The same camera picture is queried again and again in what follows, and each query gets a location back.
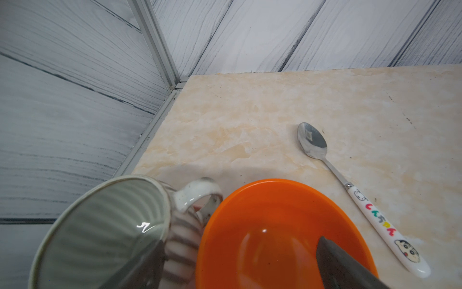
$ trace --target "white wood-grain wall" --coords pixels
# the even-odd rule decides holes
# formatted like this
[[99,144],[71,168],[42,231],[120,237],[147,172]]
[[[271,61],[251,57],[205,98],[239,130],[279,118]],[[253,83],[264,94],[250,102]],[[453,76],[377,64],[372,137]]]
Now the white wood-grain wall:
[[[0,1],[0,218],[56,218],[110,179],[168,95],[140,30],[92,0]],[[0,225],[26,288],[50,225]]]
[[[101,0],[136,25],[125,0]],[[459,0],[152,0],[181,76],[462,62]]]

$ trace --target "metal spoon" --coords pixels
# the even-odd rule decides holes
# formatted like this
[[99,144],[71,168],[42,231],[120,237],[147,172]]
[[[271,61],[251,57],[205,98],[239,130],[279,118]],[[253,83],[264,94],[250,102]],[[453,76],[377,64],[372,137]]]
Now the metal spoon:
[[322,160],[343,184],[346,191],[371,222],[375,230],[390,247],[401,263],[413,274],[426,278],[431,270],[417,250],[401,235],[382,213],[352,183],[348,182],[339,171],[326,159],[327,143],[321,133],[308,123],[298,126],[297,137],[305,153],[314,159]]

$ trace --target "stain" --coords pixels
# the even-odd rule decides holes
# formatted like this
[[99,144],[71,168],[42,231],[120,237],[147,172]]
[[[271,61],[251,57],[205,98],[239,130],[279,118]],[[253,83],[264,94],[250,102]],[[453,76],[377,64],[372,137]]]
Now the stain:
[[288,121],[291,121],[291,117],[288,117],[288,116],[280,116],[280,117],[278,117],[278,122],[280,122],[280,123],[286,123]]
[[155,178],[159,174],[159,172],[160,172],[159,168],[153,168],[150,171],[144,173],[144,175],[151,177],[151,178]]
[[214,141],[213,147],[219,148],[221,147],[226,141],[231,139],[230,134],[236,133],[237,129],[224,129],[219,128],[217,130],[211,131],[206,133],[206,135]]
[[262,106],[263,106],[263,110],[265,112],[278,112],[278,111],[280,111],[280,106],[278,105],[278,103],[264,102],[264,103],[262,103]]
[[404,115],[404,117],[407,119],[407,121],[409,121],[409,122],[412,124],[411,120],[404,114],[404,112],[403,112],[403,115]]
[[453,75],[454,72],[453,71],[443,71],[443,72],[439,72],[439,71],[435,71],[435,72],[431,72],[431,75],[434,75],[434,78],[436,78],[437,76],[445,76],[445,75]]
[[302,164],[300,164],[298,161],[297,158],[295,158],[296,160],[294,160],[293,158],[291,158],[289,155],[287,154],[284,154],[285,156],[285,160],[288,160],[290,161],[293,165],[294,165],[294,168],[299,168],[300,166],[303,166]]
[[250,154],[245,151],[245,147],[241,144],[221,152],[220,155],[229,157],[231,162],[237,159],[248,159],[250,157]]
[[373,76],[379,75],[384,73],[384,68],[381,69],[373,69],[373,68],[355,68],[351,69],[350,71],[353,73],[353,76]]

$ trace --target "mug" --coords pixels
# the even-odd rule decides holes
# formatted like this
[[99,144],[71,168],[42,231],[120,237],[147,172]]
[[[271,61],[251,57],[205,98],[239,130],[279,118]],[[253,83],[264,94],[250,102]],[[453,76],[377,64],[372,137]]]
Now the mug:
[[[195,212],[193,203],[206,196]],[[156,240],[167,256],[159,288],[183,288],[194,273],[202,229],[222,200],[211,178],[179,191],[143,175],[106,181],[53,224],[35,255],[29,288],[98,288]]]

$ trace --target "bowl rim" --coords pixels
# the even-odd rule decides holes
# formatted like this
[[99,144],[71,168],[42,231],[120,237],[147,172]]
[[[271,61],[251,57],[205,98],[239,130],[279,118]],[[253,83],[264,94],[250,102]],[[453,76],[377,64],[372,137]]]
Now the bowl rim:
[[271,183],[271,182],[277,182],[277,183],[283,183],[283,184],[295,185],[295,186],[301,187],[301,188],[303,188],[305,190],[311,191],[313,194],[318,195],[321,199],[323,199],[324,201],[329,203],[331,205],[331,207],[340,214],[342,219],[344,219],[346,221],[349,228],[354,232],[354,234],[358,238],[358,241],[359,241],[359,243],[361,245],[361,248],[363,249],[363,251],[364,251],[364,253],[366,255],[366,262],[367,262],[368,266],[370,267],[370,272],[372,274],[374,274],[374,276],[379,278],[378,271],[377,271],[377,268],[376,268],[375,263],[374,263],[374,259],[372,258],[372,254],[371,254],[371,252],[369,250],[369,247],[366,244],[366,241],[364,240],[363,236],[359,232],[358,228],[354,225],[353,221],[348,217],[348,215],[334,201],[332,201],[326,195],[322,194],[320,191],[318,191],[318,190],[316,190],[316,189],[314,189],[314,188],[312,188],[312,187],[310,187],[310,186],[308,186],[306,184],[296,182],[296,181],[292,181],[292,180],[288,180],[288,179],[283,179],[283,178],[268,178],[268,179],[262,179],[262,180],[252,182],[250,184],[247,184],[247,185],[242,186],[239,189],[235,190],[233,193],[231,193],[227,198],[225,198],[223,200],[223,202],[218,206],[218,208],[212,214],[212,217],[208,221],[208,224],[205,227],[204,233],[202,234],[201,245],[199,246],[199,251],[198,251],[198,254],[197,254],[196,273],[195,273],[197,289],[203,288],[203,281],[202,281],[200,272],[203,272],[201,260],[203,259],[204,254],[205,254],[204,243],[205,243],[205,240],[207,239],[208,235],[210,234],[210,230],[211,230],[211,228],[213,226],[213,223],[218,218],[221,210],[226,206],[227,203],[229,203],[232,199],[236,198],[240,193],[242,193],[246,189],[248,189],[248,188],[250,188],[252,186],[255,186],[255,185],[259,185],[259,184],[263,184],[263,183]]
[[63,222],[66,221],[66,219],[69,217],[69,215],[79,205],[81,205],[81,203],[83,203],[84,200],[86,200],[89,197],[93,196],[94,194],[96,194],[100,190],[102,190],[102,189],[104,189],[104,188],[106,188],[106,187],[108,187],[110,185],[119,183],[121,181],[130,180],[130,179],[144,180],[144,181],[147,181],[148,183],[151,183],[152,185],[154,185],[159,190],[159,192],[162,195],[162,197],[164,198],[164,201],[166,202],[166,204],[168,204],[170,206],[169,209],[167,209],[165,211],[165,221],[164,222],[165,222],[165,224],[168,224],[167,231],[162,236],[162,241],[165,242],[165,240],[167,238],[167,235],[168,235],[168,231],[170,230],[170,221],[171,221],[171,214],[172,214],[172,212],[171,212],[172,203],[171,203],[171,200],[169,198],[169,195],[167,194],[167,192],[164,189],[164,186],[162,186],[161,183],[159,183],[157,180],[155,180],[155,179],[153,179],[151,177],[148,177],[148,176],[145,176],[145,175],[138,175],[138,174],[125,175],[125,176],[120,176],[120,177],[117,177],[117,178],[109,179],[109,180],[97,185],[96,187],[92,188],[91,190],[89,190],[85,194],[81,195],[69,207],[67,207],[64,210],[64,212],[62,212],[61,215],[53,223],[53,225],[48,230],[47,234],[43,238],[42,242],[40,243],[40,246],[38,247],[38,249],[37,249],[37,251],[35,253],[34,259],[32,261],[32,266],[30,267],[30,272],[29,272],[29,280],[28,280],[28,284],[27,284],[28,289],[37,288],[38,273],[40,271],[39,268],[40,268],[40,266],[42,264],[43,255],[45,254],[45,252],[47,250],[47,247],[48,247],[50,241],[52,240],[52,238],[54,237],[56,231],[62,226]]

